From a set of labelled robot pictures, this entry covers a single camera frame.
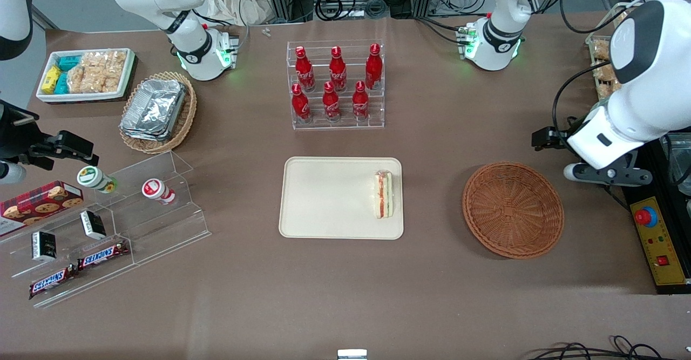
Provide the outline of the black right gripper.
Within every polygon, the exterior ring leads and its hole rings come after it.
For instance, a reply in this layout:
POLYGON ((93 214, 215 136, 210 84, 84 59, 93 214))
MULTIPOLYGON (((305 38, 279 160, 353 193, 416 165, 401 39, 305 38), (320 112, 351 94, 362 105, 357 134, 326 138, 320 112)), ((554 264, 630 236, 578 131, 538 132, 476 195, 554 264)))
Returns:
POLYGON ((77 159, 90 166, 98 166, 99 156, 93 149, 94 143, 69 131, 45 139, 37 120, 39 115, 1 101, 1 158, 10 163, 32 165, 52 170, 56 159, 77 159), (28 155, 32 146, 45 139, 49 157, 28 155))

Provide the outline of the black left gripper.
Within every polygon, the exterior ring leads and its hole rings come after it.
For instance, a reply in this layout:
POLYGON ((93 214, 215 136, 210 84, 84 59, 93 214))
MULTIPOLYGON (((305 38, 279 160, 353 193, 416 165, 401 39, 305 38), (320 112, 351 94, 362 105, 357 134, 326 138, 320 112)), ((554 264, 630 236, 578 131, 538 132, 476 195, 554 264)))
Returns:
POLYGON ((567 139, 567 131, 561 131, 556 127, 548 126, 532 133, 532 146, 536 152, 550 148, 572 151, 573 148, 568 144, 567 139))

